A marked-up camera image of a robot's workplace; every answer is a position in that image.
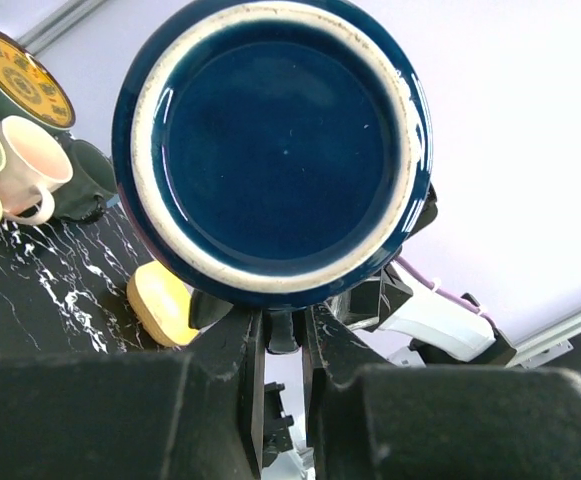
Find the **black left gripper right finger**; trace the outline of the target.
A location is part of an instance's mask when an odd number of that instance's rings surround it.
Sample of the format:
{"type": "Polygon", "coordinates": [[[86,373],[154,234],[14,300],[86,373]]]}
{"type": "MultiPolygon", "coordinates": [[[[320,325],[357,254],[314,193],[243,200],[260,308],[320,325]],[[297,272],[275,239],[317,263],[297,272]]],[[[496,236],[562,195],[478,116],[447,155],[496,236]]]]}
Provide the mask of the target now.
{"type": "Polygon", "coordinates": [[[572,371],[398,367],[322,305],[302,346],[320,479],[581,479],[572,371]]]}

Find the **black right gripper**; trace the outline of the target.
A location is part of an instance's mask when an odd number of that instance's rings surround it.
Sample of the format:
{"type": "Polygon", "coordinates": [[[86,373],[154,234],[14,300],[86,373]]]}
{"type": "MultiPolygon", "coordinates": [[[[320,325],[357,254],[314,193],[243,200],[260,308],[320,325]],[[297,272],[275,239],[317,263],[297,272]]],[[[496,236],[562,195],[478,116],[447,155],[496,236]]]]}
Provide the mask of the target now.
{"type": "MultiPolygon", "coordinates": [[[[437,215],[437,195],[431,185],[409,237],[430,225],[437,215]]],[[[387,320],[412,296],[412,288],[400,280],[396,267],[388,264],[339,295],[339,320],[387,320]]]]}

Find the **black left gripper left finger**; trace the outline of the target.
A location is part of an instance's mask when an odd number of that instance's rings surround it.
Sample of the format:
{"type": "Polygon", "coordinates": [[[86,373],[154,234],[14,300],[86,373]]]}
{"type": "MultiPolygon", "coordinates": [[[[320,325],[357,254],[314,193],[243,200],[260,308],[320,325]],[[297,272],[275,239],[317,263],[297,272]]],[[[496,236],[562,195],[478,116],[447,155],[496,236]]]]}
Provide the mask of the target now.
{"type": "Polygon", "coordinates": [[[0,360],[0,479],[257,479],[264,335],[232,309],[171,352],[0,360]]]}

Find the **dark blue mug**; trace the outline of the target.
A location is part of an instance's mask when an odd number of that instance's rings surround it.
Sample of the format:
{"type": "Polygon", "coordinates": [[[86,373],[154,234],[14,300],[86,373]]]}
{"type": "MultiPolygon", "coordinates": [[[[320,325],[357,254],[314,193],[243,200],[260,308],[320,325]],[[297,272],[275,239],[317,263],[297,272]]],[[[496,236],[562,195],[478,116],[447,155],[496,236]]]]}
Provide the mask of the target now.
{"type": "Polygon", "coordinates": [[[431,122],[396,40],[348,1],[193,1],[139,50],[113,117],[122,204],[196,291],[301,310],[381,270],[431,186],[431,122]]]}

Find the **peach pink mug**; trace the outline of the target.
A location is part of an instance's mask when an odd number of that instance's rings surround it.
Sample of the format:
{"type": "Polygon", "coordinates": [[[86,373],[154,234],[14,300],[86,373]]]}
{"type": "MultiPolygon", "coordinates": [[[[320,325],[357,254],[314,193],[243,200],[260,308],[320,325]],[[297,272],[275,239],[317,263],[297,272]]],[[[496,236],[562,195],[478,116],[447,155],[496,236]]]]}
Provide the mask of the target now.
{"type": "Polygon", "coordinates": [[[25,225],[47,222],[55,210],[53,192],[73,177],[61,145],[46,130],[20,116],[0,122],[6,164],[0,171],[4,216],[25,225]]]}

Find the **purple grey mug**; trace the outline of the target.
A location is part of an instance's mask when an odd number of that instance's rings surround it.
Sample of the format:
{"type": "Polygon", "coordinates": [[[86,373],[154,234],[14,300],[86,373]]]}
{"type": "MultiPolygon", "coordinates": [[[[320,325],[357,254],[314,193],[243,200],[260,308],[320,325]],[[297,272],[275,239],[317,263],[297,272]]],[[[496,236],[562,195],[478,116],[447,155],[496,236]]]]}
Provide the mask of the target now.
{"type": "Polygon", "coordinates": [[[53,217],[75,223],[98,221],[117,195],[111,161],[93,144],[69,134],[57,137],[73,167],[72,179],[53,193],[53,217]]]}

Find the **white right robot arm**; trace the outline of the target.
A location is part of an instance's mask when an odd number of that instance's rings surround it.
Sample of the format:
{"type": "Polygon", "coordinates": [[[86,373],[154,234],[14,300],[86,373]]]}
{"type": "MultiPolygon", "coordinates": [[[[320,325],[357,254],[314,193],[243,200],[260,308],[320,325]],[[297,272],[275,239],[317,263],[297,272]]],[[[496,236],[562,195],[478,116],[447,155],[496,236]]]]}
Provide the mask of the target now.
{"type": "Polygon", "coordinates": [[[351,331],[410,337],[408,345],[388,356],[400,367],[505,366],[517,354],[473,296],[442,290],[400,254],[363,283],[328,300],[327,306],[351,331]]]}

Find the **yellow patterned metal bowl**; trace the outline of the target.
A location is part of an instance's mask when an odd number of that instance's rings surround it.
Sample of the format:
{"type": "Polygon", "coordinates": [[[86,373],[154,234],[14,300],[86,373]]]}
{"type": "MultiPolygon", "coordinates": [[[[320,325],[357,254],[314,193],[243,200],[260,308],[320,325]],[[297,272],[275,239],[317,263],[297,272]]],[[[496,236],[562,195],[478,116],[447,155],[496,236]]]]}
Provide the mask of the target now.
{"type": "Polygon", "coordinates": [[[0,121],[27,118],[51,133],[76,121],[74,107],[58,81],[31,53],[0,32],[0,121]]]}

